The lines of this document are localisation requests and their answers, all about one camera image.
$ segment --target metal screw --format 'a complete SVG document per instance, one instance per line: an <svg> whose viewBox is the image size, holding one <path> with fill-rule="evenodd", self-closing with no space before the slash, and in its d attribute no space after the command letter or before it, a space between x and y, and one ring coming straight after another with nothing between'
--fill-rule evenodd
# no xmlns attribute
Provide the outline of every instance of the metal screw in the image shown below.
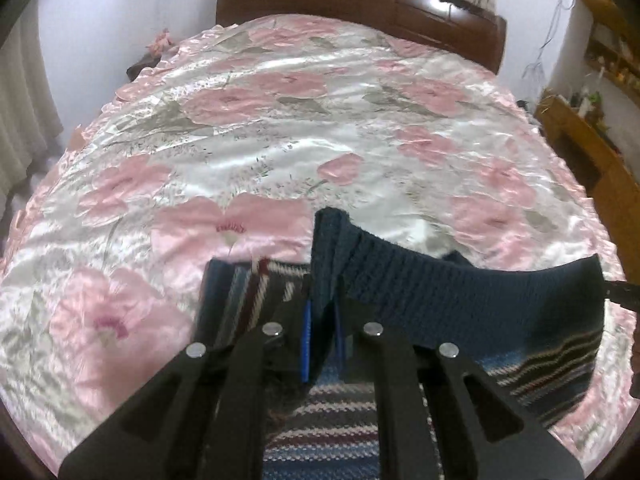
<svg viewBox="0 0 640 480"><path fill-rule="evenodd" d="M202 357L207 352L207 347L202 343L191 343L187 346L187 355L192 359Z"/></svg>
<svg viewBox="0 0 640 480"><path fill-rule="evenodd" d="M262 333L264 335L268 335L269 337L276 337L283 332L282 325L280 323L276 323L274 321L265 323L262 326Z"/></svg>
<svg viewBox="0 0 640 480"><path fill-rule="evenodd" d="M442 343L438 348L438 352L440 352L440 355L444 357L453 359L454 357L458 357L458 354L460 353L460 348L458 348L453 343Z"/></svg>
<svg viewBox="0 0 640 480"><path fill-rule="evenodd" d="M362 327L362 330L365 334L370 335L372 337L378 337L382 335L382 332L385 328L380 325L380 323L376 323L374 321L369 321L365 323Z"/></svg>

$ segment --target wooden headboard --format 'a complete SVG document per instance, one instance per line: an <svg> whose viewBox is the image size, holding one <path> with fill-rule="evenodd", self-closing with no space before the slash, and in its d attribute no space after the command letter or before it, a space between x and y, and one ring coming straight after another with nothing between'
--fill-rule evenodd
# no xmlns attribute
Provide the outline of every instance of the wooden headboard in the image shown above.
<svg viewBox="0 0 640 480"><path fill-rule="evenodd" d="M270 14L313 14L361 23L460 54L494 73L502 62L506 22L464 0L218 0L225 27Z"/></svg>

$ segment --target dark blue knit fabric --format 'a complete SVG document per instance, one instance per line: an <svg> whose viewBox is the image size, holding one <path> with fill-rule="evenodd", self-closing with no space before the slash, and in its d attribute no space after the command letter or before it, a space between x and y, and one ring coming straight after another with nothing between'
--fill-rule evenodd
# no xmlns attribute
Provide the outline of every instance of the dark blue knit fabric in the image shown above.
<svg viewBox="0 0 640 480"><path fill-rule="evenodd" d="M316 214L311 272L316 317L341 276L347 295L375 306L380 323L428 348L454 342L489 368L519 364L604 323L597 256L533 272L476 269L381 240L332 208Z"/></svg>

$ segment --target pink floral bedspread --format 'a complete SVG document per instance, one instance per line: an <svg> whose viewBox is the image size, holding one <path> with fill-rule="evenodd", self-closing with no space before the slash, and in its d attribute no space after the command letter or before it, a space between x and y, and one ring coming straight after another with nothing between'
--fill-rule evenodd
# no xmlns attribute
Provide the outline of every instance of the pink floral bedspread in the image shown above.
<svg viewBox="0 0 640 480"><path fill-rule="evenodd" d="M79 128L0 264L0 394L61 460L190 338L210 258L309 259L313 212L494 269L599 253L593 203L494 76L371 28L271 16L183 41ZM607 304L586 400L554 428L589 472L636 408L634 317Z"/></svg>

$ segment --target pink flower pattern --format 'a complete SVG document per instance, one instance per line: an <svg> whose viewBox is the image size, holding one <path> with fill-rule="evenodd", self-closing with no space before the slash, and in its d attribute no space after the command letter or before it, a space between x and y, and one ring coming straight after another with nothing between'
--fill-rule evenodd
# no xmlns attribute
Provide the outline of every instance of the pink flower pattern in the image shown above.
<svg viewBox="0 0 640 480"><path fill-rule="evenodd" d="M522 112L522 109L516 104L516 99L510 92L503 91L502 89L496 89L491 92L491 96L496 103L507 110L518 114Z"/></svg>
<svg viewBox="0 0 640 480"><path fill-rule="evenodd" d="M455 76L449 79L449 82L455 85L462 85L468 83L469 79L479 78L484 82L495 82L495 74L490 70L485 69L483 66L476 65L475 63L471 64L471 66L466 67L463 72L456 74Z"/></svg>
<svg viewBox="0 0 640 480"><path fill-rule="evenodd" d="M196 124L223 126L258 118L276 104L265 92L227 87L201 90L182 104L182 110Z"/></svg>
<svg viewBox="0 0 640 480"><path fill-rule="evenodd" d="M361 156L347 153L320 165L318 175L338 186L347 186L357 178L363 161Z"/></svg>
<svg viewBox="0 0 640 480"><path fill-rule="evenodd" d="M49 333L80 403L105 418L189 341L191 319L129 269L76 269Z"/></svg>
<svg viewBox="0 0 640 480"><path fill-rule="evenodd" d="M530 268L534 245L520 209L482 194L455 196L450 204L456 240L483 253L489 268Z"/></svg>
<svg viewBox="0 0 640 480"><path fill-rule="evenodd" d="M153 73L145 73L146 68L140 72L138 78L121 86L116 90L116 97L121 101L131 103L151 95L156 89L165 85L163 70L154 71Z"/></svg>
<svg viewBox="0 0 640 480"><path fill-rule="evenodd" d="M163 52L169 50L175 43L171 39L169 29L165 28L160 34L158 34L153 43L146 46L146 49L151 54L151 57L158 58L162 56Z"/></svg>
<svg viewBox="0 0 640 480"><path fill-rule="evenodd" d="M420 79L399 90L427 110L439 115L453 116L460 112L458 101L466 101L465 93L456 86L435 79Z"/></svg>
<svg viewBox="0 0 640 480"><path fill-rule="evenodd" d="M169 179L171 169L163 164L147 165L149 155L134 155L119 166L102 170L94 179L94 190L78 202L82 222L108 224L127 212L127 202L156 194Z"/></svg>
<svg viewBox="0 0 640 480"><path fill-rule="evenodd" d="M401 40L393 36L387 36L386 41L391 49L400 57L429 56L438 49L432 46L415 43L414 41Z"/></svg>
<svg viewBox="0 0 640 480"><path fill-rule="evenodd" d="M217 74L220 72L232 72L237 70L238 68L247 68L249 66L255 65L255 58L249 56L238 56L238 57L228 57L226 59L221 59L220 61L213 62L209 68L208 72Z"/></svg>
<svg viewBox="0 0 640 480"><path fill-rule="evenodd" d="M306 14L288 14L279 16L278 23L290 30L303 34L307 38L314 36L334 36L338 33L340 20L323 18L321 16L307 16Z"/></svg>
<svg viewBox="0 0 640 480"><path fill-rule="evenodd" d="M313 217L303 200L242 193L224 210L201 196L160 210L151 242L164 267L164 282L176 291L194 292L212 258L302 261L311 247L312 231Z"/></svg>
<svg viewBox="0 0 640 480"><path fill-rule="evenodd" d="M509 153L509 155L511 155L512 157L518 157L520 155L520 150L518 149L518 143L516 142L516 140L513 138L513 136L509 137L505 143L504 143L504 148L507 150L507 152Z"/></svg>
<svg viewBox="0 0 640 480"><path fill-rule="evenodd" d="M313 98L326 94L324 77L313 72L265 72L255 75L252 83L265 92L282 96Z"/></svg>
<svg viewBox="0 0 640 480"><path fill-rule="evenodd" d="M398 146L400 153L419 158L430 166L441 164L448 153L457 151L452 140L432 134L423 126L406 126L402 130L396 130L396 138L404 141Z"/></svg>
<svg viewBox="0 0 640 480"><path fill-rule="evenodd" d="M83 132L84 128L82 124L76 126L76 129L71 132L69 142L66 145L68 152L79 152L89 143L89 141L84 138Z"/></svg>
<svg viewBox="0 0 640 480"><path fill-rule="evenodd" d="M377 61L376 66L386 74L404 76L411 75L411 71L409 70L409 67L407 65L393 59L383 59L382 61Z"/></svg>
<svg viewBox="0 0 640 480"><path fill-rule="evenodd" d="M527 184L515 164L494 157L490 166L481 166L480 180L488 187L498 189L500 197L510 205L532 207L536 202L535 190Z"/></svg>
<svg viewBox="0 0 640 480"><path fill-rule="evenodd" d="M276 50L289 46L300 46L306 41L306 38L288 28L252 28L249 31L249 39L255 46L261 46L267 50Z"/></svg>

